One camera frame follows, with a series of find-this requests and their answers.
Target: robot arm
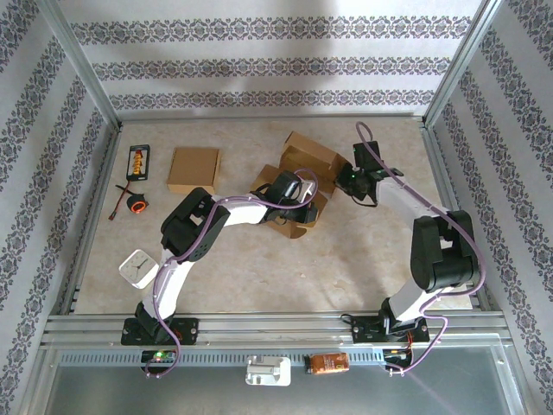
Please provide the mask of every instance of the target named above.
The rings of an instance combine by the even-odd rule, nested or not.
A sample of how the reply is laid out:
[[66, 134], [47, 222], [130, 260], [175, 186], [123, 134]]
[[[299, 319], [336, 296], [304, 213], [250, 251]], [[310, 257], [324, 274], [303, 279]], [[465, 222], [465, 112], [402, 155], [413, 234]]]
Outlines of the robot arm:
[[[194, 189], [162, 224], [162, 264], [171, 258], [178, 260], [171, 261], [164, 273], [156, 277], [135, 312], [152, 341], [161, 343], [167, 339], [168, 334], [159, 324], [158, 316], [165, 322], [171, 321], [188, 273], [194, 263], [207, 254], [223, 227], [243, 223], [255, 225], [276, 218], [309, 223], [317, 216], [312, 202], [303, 207], [285, 207], [303, 204], [314, 190], [314, 182], [305, 181], [288, 171], [281, 173], [272, 184], [266, 184], [245, 196], [225, 198], [211, 196], [203, 188]], [[268, 207], [264, 202], [280, 207]], [[201, 242], [188, 252], [203, 232], [212, 211], [213, 217]]]
[[[368, 143], [378, 155], [378, 143]], [[377, 205], [394, 209], [413, 231], [410, 269], [412, 278], [379, 311], [379, 329], [389, 335], [416, 328], [423, 319], [421, 307], [439, 293], [469, 281], [478, 271], [478, 261], [468, 243], [438, 214], [422, 204], [382, 169], [363, 143], [353, 146], [356, 168], [347, 163], [336, 185], [360, 200], [370, 197]], [[403, 176], [392, 169], [397, 176]], [[470, 216], [436, 207], [473, 237]]]

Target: glass panel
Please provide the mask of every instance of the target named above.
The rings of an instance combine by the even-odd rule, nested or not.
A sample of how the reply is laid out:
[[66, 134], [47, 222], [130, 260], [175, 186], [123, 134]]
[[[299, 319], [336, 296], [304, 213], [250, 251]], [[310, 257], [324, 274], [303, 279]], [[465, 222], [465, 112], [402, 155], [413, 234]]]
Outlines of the glass panel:
[[245, 367], [178, 367], [147, 380], [138, 368], [60, 367], [48, 413], [509, 413], [489, 348], [442, 348], [404, 378], [382, 367], [307, 375], [288, 387], [247, 386]]

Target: open cardboard box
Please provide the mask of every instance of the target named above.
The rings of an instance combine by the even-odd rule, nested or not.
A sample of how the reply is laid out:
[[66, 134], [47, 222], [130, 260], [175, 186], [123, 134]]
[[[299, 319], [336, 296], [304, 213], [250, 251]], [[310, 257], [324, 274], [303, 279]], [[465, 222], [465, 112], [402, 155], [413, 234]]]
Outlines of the open cardboard box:
[[173, 152], [167, 187], [188, 195], [195, 188], [216, 194], [221, 152], [208, 147], [177, 147]]
[[[346, 163], [347, 160], [336, 151], [292, 131], [284, 143], [278, 167], [288, 171], [302, 167], [313, 170], [319, 179], [319, 190], [332, 196], [336, 188], [334, 180]], [[310, 179], [307, 173], [302, 172], [299, 176]]]
[[[257, 176], [256, 181], [251, 185], [250, 191], [256, 190], [259, 188], [259, 186], [264, 185], [265, 183], [273, 183], [275, 179], [278, 177], [279, 174], [283, 172], [282, 169], [279, 169], [275, 166], [270, 166], [269, 164], [265, 164], [265, 167], [263, 167], [263, 170], [259, 173], [259, 176]], [[311, 223], [298, 223], [294, 222], [292, 220], [288, 220], [283, 225], [278, 225], [275, 222], [266, 222], [267, 226], [272, 227], [277, 232], [281, 233], [282, 235], [290, 238], [290, 239], [297, 239], [301, 236], [303, 236], [305, 233], [307, 233], [308, 229], [315, 226], [316, 221], [319, 220], [319, 217], [321, 216], [322, 209], [325, 208], [327, 205], [328, 199], [321, 194], [321, 192], [317, 192], [315, 195], [315, 198], [313, 199], [313, 203], [317, 207], [318, 213], [317, 213], [317, 219], [315, 222]]]
[[[290, 239], [300, 238], [307, 233], [321, 217], [328, 198], [332, 197], [336, 188], [334, 180], [346, 163], [347, 160], [340, 154], [293, 131], [284, 143], [278, 168], [265, 165], [256, 181], [251, 185], [251, 190], [255, 190], [265, 183], [273, 183], [283, 170], [294, 172], [301, 168], [311, 169], [319, 181], [319, 191], [313, 199], [318, 210], [317, 219], [308, 224], [289, 220], [284, 225], [277, 225], [274, 222], [268, 222], [267, 225]], [[298, 175], [303, 179], [312, 180], [312, 176], [307, 172], [300, 172]]]

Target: patterned wallpaper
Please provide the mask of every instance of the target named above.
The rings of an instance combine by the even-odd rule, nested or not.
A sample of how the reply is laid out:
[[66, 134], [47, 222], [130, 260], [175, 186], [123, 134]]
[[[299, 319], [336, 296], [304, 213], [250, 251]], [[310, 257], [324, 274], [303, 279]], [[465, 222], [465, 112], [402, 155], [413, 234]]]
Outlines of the patterned wallpaper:
[[32, 0], [0, 2], [0, 414], [17, 413], [111, 131]]
[[434, 126], [539, 413], [553, 413], [552, 30], [551, 2], [504, 2]]
[[122, 119], [422, 115], [479, 4], [60, 0]]

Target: white alarm clock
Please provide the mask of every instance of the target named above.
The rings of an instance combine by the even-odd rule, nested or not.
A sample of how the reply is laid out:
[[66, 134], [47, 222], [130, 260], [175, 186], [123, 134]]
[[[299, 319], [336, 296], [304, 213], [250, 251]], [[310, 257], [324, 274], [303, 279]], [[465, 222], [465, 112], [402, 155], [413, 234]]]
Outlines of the white alarm clock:
[[137, 249], [119, 266], [119, 273], [132, 286], [142, 289], [154, 279], [158, 269], [150, 255]]

